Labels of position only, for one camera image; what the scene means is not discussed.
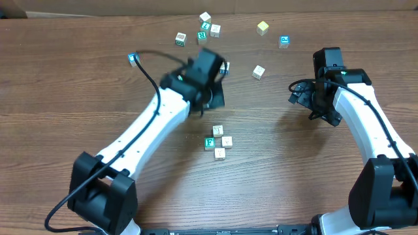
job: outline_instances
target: block with green letter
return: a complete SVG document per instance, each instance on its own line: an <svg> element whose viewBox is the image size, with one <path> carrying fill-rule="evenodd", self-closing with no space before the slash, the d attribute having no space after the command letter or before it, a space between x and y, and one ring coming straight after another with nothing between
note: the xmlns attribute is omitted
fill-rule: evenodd
<svg viewBox="0 0 418 235"><path fill-rule="evenodd" d="M187 40L187 37L184 33L177 33L176 37L176 44L179 46L185 46L185 42Z"/></svg>
<svg viewBox="0 0 418 235"><path fill-rule="evenodd" d="M204 150L215 149L215 138L204 139Z"/></svg>
<svg viewBox="0 0 418 235"><path fill-rule="evenodd" d="M201 31L205 32L206 34L209 34L210 26L211 26L211 23L203 22L201 26Z"/></svg>
<svg viewBox="0 0 418 235"><path fill-rule="evenodd" d="M197 44L206 44L207 42L207 36L205 32L198 32L197 33Z"/></svg>

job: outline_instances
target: brown table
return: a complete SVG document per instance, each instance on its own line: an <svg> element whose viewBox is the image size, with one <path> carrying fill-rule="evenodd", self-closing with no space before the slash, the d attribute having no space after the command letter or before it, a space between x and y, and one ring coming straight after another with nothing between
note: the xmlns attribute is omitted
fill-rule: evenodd
<svg viewBox="0 0 418 235"><path fill-rule="evenodd" d="M256 27L270 25L261 37ZM313 78L312 54L339 46L363 68L401 137L418 151L418 13L335 12L213 16L207 47L231 62L226 106L191 116L161 144L137 182L143 227L238 228L307 223L347 204L362 170L343 121L309 121L287 86ZM47 234L46 214L69 190L74 160L115 140L154 90L127 54L197 55L198 16L0 20L0 234ZM188 35L176 46L177 32ZM288 49L278 37L290 35ZM157 81L178 65L144 55ZM266 69L251 77L256 65ZM204 151L213 125L233 136L227 160ZM85 225L67 208L55 227ZM390 231L416 234L418 229Z"/></svg>

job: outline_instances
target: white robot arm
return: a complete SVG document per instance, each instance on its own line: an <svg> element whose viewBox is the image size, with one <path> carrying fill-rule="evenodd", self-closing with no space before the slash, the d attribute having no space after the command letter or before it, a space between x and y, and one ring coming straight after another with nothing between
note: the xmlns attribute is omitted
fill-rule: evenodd
<svg viewBox="0 0 418 235"><path fill-rule="evenodd" d="M144 165L190 111L203 114L203 110L225 105L221 85L225 75L216 80L225 60L210 50L203 48L198 58L189 59L188 64L180 61L183 66L166 74L160 87L142 68L138 57L132 58L151 81L156 94L145 111L111 145L96 156L84 152L75 160L70 194L45 219L45 227L51 232L93 230L101 234L139 235L141 230L133 221L138 206L135 181ZM104 177L112 183L102 182L100 179ZM67 201L70 210L98 228L52 228L51 217Z"/></svg>
<svg viewBox="0 0 418 235"><path fill-rule="evenodd" d="M346 69L339 48L314 53L313 63L315 80L297 81L292 84L298 84L295 90L289 86L293 92L289 101L312 110L310 119L321 118L334 126L345 119L364 169L349 204L314 217L311 226L321 235L356 235L416 225L418 158L389 123L367 74ZM402 187L392 187L394 177L404 182Z"/></svg>
<svg viewBox="0 0 418 235"><path fill-rule="evenodd" d="M401 154L405 158L410 157L410 153L415 154L389 123L389 120L378 104L373 87L364 83L348 84L347 86L372 103L384 120L392 138L396 141L396 145ZM351 134L353 134L360 149L364 165L370 158L377 158L378 155L385 155L390 159L398 158L373 111L369 106L364 105L362 100L346 89L339 87L335 93L333 105L335 110L346 121ZM344 206L335 212L322 215L319 222L321 224L322 235L354 235L367 232L367 230L360 229L353 222L349 206ZM373 230L385 229L389 229L389 227L373 228Z"/></svg>

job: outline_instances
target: black wire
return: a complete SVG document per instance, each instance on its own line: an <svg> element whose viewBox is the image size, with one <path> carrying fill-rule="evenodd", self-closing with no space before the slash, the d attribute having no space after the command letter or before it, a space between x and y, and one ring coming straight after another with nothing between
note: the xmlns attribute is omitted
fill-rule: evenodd
<svg viewBox="0 0 418 235"><path fill-rule="evenodd" d="M302 91L295 91L294 89L292 89L292 87L296 84L299 84L301 82L321 82L324 84L330 84L330 85L334 85L334 86L338 86L341 87L349 92L351 92L352 94L354 94L355 96L357 96L360 100L362 100L363 102L365 102L370 109L373 111L374 115L376 116L376 118L378 119L381 128L383 129L383 132L386 134L386 137L391 145L391 147L393 148L393 151L396 153L396 155L399 157L399 159L402 161L402 164L405 166L406 168L406 172L408 173L408 176L412 182L413 187L415 188L415 192L418 193L418 183L417 180L415 179L415 176L412 173L411 168L408 166L408 163L406 162L404 156L402 156L402 154L400 153L398 146L396 145L396 142L392 139L391 134L389 133L389 130L387 129L385 122L383 121L383 119L381 118L379 112L376 110L376 108L374 108L374 106L372 105L372 103L367 100L366 98L364 98L362 95L358 94L356 91L348 88L347 86L344 86L342 84L338 84L336 82L331 82L331 81L327 81L327 80L316 80L316 79L301 79L299 81L293 82L292 84L290 84L289 86L289 91L292 93L302 93Z"/></svg>
<svg viewBox="0 0 418 235"><path fill-rule="evenodd" d="M161 95L159 93L159 89L157 84L152 80L151 76L148 75L148 73L142 68L142 66L139 64L137 58L134 58L135 63L137 64L138 68L144 73L144 75L147 77L147 79L151 82L152 86L155 89L155 92L157 93L157 108L155 109L155 112L151 119L147 122L145 127L121 150L119 150L118 154L116 154L115 157L113 157L108 163L106 163L100 170L98 170L96 173L91 175L86 181L84 181L82 184L80 184L76 189L74 189L71 193L69 193L61 202L59 202L46 216L45 218L45 228L50 232L76 232L76 231L84 231L84 230L92 230L98 233L101 233L102 230L96 227L75 227L75 228L52 228L49 225L49 222L52 218L52 216L55 214L60 207L62 207L70 198L72 198L76 193L78 193L81 189L83 189L87 184L89 184L91 181L96 179L98 176L100 176L112 163L114 163L116 160L118 160L120 157L123 156L123 154L131 147L135 141L139 139L139 137L146 131L146 129L151 125L152 121L155 119L155 117L158 115L158 110L161 105Z"/></svg>

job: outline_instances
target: black cable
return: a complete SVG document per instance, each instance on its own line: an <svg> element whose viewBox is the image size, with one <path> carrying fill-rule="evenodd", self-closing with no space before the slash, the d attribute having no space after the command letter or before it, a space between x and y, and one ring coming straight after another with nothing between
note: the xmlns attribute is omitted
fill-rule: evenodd
<svg viewBox="0 0 418 235"><path fill-rule="evenodd" d="M292 87L296 84L299 84L301 82L321 82L321 83L325 83L325 84L330 84L330 85L334 85L334 86L338 86L341 87L349 92L351 92L352 94L354 94L355 96L357 96L360 100L362 100L364 103L366 103L369 108L373 111L374 115L376 116L376 118L378 119L381 128L383 129L383 132L386 134L386 137L389 141L389 144L391 145L391 147L393 148L393 151L396 153L396 155L398 156L398 158L401 160L402 164L405 166L406 168L406 172L408 173L408 177L410 178L413 187L415 188L415 192L418 193L418 183L417 180L415 179L415 176L412 173L411 168L408 166L408 163L406 162L404 156L402 156L402 154L400 153L398 146L396 145L396 142L392 139L391 134L389 133L389 130L387 129L385 122L383 121L383 119L381 118L379 112L376 110L376 108L374 108L374 106L372 105L372 103L367 100L366 98L364 98L362 95L358 94L356 91L348 88L347 86L344 86L342 84L338 84L336 82L331 82L331 81L327 81L327 80L316 80L316 79L301 79L299 81L293 82L292 84L290 84L289 86L289 91L292 93L303 93L305 92L305 90L302 91L295 91L294 89L292 89Z"/></svg>
<svg viewBox="0 0 418 235"><path fill-rule="evenodd" d="M152 121L155 119L155 117L158 115L158 110L161 105L161 95L159 93L159 89L157 84L152 80L151 76L148 75L148 73L142 68L142 66L139 64L136 57L134 57L135 63L137 64L138 68L144 73L145 77L151 82L152 86L155 89L155 92L157 93L157 108L155 109L155 112L151 119L147 122L145 127L121 150L119 150L118 154L116 154L115 157L113 157L108 163L106 163L100 170L96 171L93 175L91 175L86 181L84 181L82 184L80 184L76 189L74 189L71 193L69 193L61 202L59 202L46 216L45 218L45 228L50 232L76 232L76 231L84 231L84 230L92 230L97 233L101 233L102 230L96 227L75 227L75 228L52 228L49 225L49 222L52 218L52 216L55 214L55 212L58 211L70 198L72 198L76 193L78 193L81 189L83 189L87 184L89 184L91 181L96 179L98 176L100 176L112 163L114 163L116 160L118 160L123 154L131 147L135 141L139 139L139 137L146 131L146 129L151 125Z"/></svg>

